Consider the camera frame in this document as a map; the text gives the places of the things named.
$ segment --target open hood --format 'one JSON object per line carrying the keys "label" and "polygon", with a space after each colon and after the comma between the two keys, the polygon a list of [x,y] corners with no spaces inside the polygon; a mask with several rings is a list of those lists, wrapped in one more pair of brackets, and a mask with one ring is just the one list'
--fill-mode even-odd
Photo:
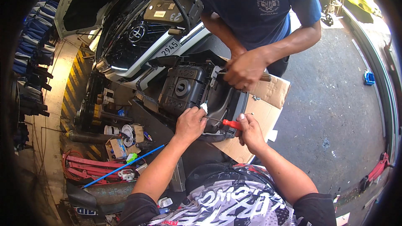
{"label": "open hood", "polygon": [[95,30],[118,0],[60,0],[55,26],[60,38]]}

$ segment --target spray can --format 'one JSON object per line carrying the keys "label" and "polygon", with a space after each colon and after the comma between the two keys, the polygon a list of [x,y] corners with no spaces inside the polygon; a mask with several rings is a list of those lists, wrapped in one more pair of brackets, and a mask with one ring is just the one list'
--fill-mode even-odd
{"label": "spray can", "polygon": [[147,132],[144,131],[144,135],[149,141],[152,141],[152,137]]}

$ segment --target red screwdriver handle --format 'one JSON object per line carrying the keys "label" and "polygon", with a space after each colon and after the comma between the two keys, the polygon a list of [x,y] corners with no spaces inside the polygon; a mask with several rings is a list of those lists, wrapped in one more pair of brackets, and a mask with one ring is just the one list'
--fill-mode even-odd
{"label": "red screwdriver handle", "polygon": [[235,128],[237,130],[242,130],[242,125],[240,124],[240,122],[237,121],[229,121],[227,119],[224,119],[222,124],[224,124],[225,126],[229,126],[231,128]]}

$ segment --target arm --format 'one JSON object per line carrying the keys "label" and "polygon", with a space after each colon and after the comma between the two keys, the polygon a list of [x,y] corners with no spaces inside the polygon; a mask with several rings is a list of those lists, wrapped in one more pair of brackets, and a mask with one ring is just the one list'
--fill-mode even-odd
{"label": "arm", "polygon": [[320,21],[310,27],[300,27],[288,37],[275,43],[243,53],[230,67],[224,79],[237,89],[256,83],[270,64],[288,55],[299,53],[317,43],[321,38]]}
{"label": "arm", "polygon": [[228,66],[240,55],[247,52],[246,48],[244,48],[240,41],[234,36],[232,29],[230,29],[217,13],[203,12],[201,14],[201,20],[204,26],[230,49],[232,57],[230,61],[228,61]]}
{"label": "arm", "polygon": [[176,133],[169,144],[158,154],[140,175],[132,194],[144,193],[155,202],[172,179],[174,168],[184,151],[204,131],[207,119],[203,109],[188,108],[178,118]]}
{"label": "arm", "polygon": [[240,143],[246,144],[266,167],[276,186],[293,205],[300,198],[310,193],[318,193],[313,181],[301,169],[287,161],[265,143],[258,121],[251,114],[240,114],[237,119],[242,125]]}

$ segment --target green object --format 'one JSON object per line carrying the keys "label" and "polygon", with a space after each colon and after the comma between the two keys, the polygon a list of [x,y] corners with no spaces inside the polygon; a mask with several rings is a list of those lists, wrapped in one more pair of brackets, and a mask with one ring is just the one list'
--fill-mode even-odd
{"label": "green object", "polygon": [[130,163],[130,162],[132,162],[133,160],[135,160],[137,157],[138,157],[138,154],[136,154],[136,153],[130,153],[130,154],[128,155],[126,161],[127,161],[127,163]]}

